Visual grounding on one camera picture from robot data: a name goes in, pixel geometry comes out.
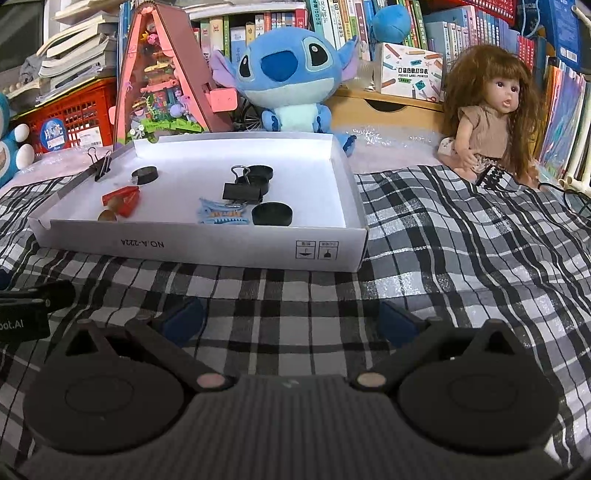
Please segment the black binder clip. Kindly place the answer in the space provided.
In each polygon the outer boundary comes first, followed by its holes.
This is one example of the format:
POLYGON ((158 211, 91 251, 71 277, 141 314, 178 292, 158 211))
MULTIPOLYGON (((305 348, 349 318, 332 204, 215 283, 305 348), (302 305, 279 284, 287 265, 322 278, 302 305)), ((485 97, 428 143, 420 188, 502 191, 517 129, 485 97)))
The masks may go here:
POLYGON ((230 168, 235 181, 225 183, 222 191, 222 199, 233 203, 257 204, 263 200, 263 193, 259 185, 250 179, 249 167, 235 165, 230 168))
POLYGON ((110 171, 111 154, 111 150, 106 150, 102 156, 98 156, 98 150, 94 146, 88 148, 89 169, 94 174, 95 182, 100 181, 110 171))

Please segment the white patterned tissue box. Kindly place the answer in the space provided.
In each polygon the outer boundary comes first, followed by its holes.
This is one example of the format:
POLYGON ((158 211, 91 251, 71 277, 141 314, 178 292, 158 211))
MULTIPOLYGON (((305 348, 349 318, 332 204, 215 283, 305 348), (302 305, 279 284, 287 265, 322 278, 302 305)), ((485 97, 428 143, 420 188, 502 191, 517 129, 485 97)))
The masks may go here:
POLYGON ((437 52, 393 43, 376 47, 374 85, 378 93, 439 103, 445 59, 437 52))

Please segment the brown wooden toy piece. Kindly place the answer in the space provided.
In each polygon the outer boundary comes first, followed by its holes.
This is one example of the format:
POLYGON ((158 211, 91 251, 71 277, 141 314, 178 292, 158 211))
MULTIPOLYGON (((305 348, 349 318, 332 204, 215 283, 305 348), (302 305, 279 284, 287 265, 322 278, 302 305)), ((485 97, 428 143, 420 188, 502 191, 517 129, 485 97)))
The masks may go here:
POLYGON ((114 207, 106 207, 99 215, 97 220, 103 222, 116 222, 118 219, 118 210, 114 207))

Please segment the blue white plush toy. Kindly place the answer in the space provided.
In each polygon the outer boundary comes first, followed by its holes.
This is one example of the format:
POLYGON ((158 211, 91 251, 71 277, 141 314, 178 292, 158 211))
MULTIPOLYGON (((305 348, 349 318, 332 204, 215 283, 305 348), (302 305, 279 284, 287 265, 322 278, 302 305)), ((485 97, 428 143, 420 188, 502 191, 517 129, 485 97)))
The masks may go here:
POLYGON ((411 17, 404 5, 391 5, 377 11, 370 23, 374 43, 403 44, 411 31, 411 17))

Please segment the black round puck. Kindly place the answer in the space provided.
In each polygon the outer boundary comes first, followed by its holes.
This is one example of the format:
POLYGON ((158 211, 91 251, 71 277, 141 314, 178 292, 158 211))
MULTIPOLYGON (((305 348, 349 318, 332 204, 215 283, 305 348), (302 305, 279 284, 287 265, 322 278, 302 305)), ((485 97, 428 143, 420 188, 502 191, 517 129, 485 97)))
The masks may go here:
POLYGON ((273 179, 273 168, 266 165, 252 165, 247 167, 247 175, 260 177, 269 182, 273 179))

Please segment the black round lid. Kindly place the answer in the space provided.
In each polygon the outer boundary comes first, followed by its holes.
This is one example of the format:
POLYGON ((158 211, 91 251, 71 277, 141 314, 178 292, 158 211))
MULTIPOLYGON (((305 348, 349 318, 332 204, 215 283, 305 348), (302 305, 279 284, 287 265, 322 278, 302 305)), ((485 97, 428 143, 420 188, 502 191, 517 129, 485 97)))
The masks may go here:
POLYGON ((131 173, 132 182, 138 186, 149 184, 157 178, 158 170, 155 166, 140 167, 131 173))

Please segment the red plastic crate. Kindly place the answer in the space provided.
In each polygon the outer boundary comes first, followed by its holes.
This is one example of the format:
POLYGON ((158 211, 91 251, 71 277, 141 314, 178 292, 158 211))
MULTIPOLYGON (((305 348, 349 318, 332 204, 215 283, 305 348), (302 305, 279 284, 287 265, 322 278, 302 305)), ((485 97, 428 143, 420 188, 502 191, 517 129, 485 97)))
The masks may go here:
POLYGON ((27 142, 36 154, 71 147, 111 146, 109 110, 115 103, 115 78, 102 78, 16 116, 11 126, 29 127, 27 142))

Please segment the black white plaid cloth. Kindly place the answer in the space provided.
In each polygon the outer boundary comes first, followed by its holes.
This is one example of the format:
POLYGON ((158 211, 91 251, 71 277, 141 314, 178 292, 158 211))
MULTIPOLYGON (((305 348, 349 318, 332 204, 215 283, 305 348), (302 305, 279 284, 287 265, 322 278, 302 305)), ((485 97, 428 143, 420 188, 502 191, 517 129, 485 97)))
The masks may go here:
POLYGON ((355 274, 197 266, 40 247, 28 215, 61 179, 1 201, 1 266, 13 288, 68 280, 74 304, 52 315, 47 340, 1 349, 1 458, 34 449, 23 399, 66 330, 121 324, 188 297, 204 300, 204 333, 188 352, 229 374, 351 374, 385 358, 384 301, 463 327, 505 321, 560 398, 548 451, 577 466, 590 456, 590 222, 553 195, 505 178, 495 190, 444 167, 356 179, 370 227, 355 274))

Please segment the stack of books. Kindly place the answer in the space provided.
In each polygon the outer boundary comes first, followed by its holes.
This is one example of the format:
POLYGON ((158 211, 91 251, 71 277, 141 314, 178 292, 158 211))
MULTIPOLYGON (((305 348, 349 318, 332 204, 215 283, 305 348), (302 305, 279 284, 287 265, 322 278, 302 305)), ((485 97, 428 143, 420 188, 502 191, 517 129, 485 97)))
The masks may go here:
POLYGON ((55 82, 95 52, 109 50, 127 1, 3 1, 1 92, 55 82))

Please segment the blue Stitch plush toy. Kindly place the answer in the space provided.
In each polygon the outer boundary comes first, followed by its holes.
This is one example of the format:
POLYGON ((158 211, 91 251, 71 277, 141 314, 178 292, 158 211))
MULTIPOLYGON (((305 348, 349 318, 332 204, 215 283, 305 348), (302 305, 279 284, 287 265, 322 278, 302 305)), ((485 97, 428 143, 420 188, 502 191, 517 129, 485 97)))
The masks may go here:
POLYGON ((337 49, 314 31, 283 27, 256 37, 235 63, 215 51, 209 65, 217 84, 262 109, 264 130, 329 134, 325 100, 356 77, 358 44, 353 38, 337 49))

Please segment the black binder clip on box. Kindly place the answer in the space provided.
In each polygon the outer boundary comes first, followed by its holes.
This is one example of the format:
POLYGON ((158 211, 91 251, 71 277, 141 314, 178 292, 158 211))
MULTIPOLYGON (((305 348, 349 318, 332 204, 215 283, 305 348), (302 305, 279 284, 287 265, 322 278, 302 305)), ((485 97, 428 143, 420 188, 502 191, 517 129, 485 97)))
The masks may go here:
POLYGON ((98 156, 98 150, 94 146, 88 148, 89 169, 94 174, 95 182, 100 181, 110 171, 111 154, 111 150, 106 150, 102 156, 98 156))

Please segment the brown-haired baby doll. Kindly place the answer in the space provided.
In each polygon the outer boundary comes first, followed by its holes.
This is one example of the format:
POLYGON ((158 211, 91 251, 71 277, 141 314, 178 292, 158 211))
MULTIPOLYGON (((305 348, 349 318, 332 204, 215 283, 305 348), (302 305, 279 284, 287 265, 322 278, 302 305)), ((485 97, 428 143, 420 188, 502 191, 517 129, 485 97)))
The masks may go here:
POLYGON ((464 51, 445 83, 443 135, 437 157, 461 178, 476 182, 498 167, 538 186, 531 152, 541 101, 527 65, 490 44, 464 51))

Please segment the wooden drawer box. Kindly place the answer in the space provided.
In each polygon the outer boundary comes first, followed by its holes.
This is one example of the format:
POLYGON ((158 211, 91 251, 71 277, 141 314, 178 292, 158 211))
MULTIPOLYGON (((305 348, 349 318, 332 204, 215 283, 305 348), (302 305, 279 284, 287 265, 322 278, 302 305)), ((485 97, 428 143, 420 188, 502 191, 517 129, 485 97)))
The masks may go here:
POLYGON ((332 127, 409 127, 442 132, 440 103, 384 95, 365 90, 339 88, 325 102, 332 112, 332 127))

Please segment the red basket on books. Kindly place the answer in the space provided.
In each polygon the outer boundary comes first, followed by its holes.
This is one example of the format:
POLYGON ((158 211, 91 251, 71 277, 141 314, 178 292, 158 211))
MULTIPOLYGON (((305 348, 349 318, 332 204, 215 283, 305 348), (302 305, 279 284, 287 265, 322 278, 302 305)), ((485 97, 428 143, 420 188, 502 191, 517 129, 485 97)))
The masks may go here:
POLYGON ((514 26, 516 22, 515 0, 426 0, 426 4, 433 11, 473 6, 496 18, 505 20, 510 26, 514 26))

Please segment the pink triangular toy house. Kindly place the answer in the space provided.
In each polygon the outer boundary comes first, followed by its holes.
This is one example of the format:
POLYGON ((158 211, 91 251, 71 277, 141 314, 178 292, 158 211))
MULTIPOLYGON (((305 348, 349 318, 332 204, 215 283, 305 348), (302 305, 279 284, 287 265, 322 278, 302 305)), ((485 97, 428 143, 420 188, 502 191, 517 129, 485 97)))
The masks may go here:
POLYGON ((215 84, 188 15, 145 1, 133 12, 112 115, 113 145, 233 129, 235 88, 215 84))

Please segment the black round cap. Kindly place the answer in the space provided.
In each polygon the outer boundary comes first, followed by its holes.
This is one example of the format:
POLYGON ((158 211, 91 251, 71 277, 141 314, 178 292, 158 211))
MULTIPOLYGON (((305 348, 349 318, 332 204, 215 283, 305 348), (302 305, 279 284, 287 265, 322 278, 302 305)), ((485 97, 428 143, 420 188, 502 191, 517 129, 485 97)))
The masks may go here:
POLYGON ((263 202, 252 209, 252 223, 260 226, 290 226, 293 209, 281 202, 263 202))

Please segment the Doraemon plush toy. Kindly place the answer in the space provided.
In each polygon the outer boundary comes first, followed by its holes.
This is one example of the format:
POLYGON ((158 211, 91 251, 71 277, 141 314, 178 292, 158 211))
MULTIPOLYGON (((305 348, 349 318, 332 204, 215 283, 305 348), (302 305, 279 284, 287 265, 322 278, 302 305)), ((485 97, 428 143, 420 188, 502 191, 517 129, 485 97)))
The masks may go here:
POLYGON ((10 128, 10 105, 5 94, 0 94, 1 104, 1 177, 0 186, 6 185, 20 170, 29 167, 35 158, 33 146, 26 140, 30 129, 26 124, 10 128))

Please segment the small red toy piece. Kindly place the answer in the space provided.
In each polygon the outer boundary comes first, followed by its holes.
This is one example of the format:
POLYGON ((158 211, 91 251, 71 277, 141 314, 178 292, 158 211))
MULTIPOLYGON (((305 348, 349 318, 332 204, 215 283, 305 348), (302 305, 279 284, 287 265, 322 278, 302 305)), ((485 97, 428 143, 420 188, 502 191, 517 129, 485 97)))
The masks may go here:
POLYGON ((111 191, 107 194, 104 194, 101 197, 102 205, 106 206, 112 198, 115 198, 115 197, 125 198, 126 196, 128 196, 138 190, 139 190, 138 186, 125 186, 125 187, 121 187, 117 190, 111 191))

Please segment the white shallow cardboard box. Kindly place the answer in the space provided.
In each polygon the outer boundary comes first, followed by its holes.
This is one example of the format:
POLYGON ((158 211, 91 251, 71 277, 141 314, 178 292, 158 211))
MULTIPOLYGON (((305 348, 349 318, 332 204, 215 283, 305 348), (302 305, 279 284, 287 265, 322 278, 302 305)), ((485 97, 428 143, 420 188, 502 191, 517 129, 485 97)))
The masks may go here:
POLYGON ((125 258, 263 269, 355 272, 369 227, 337 139, 263 131, 137 140, 109 171, 85 171, 28 218, 46 248, 125 258), (259 225, 224 199, 250 166, 273 171, 266 208, 290 224, 259 225))

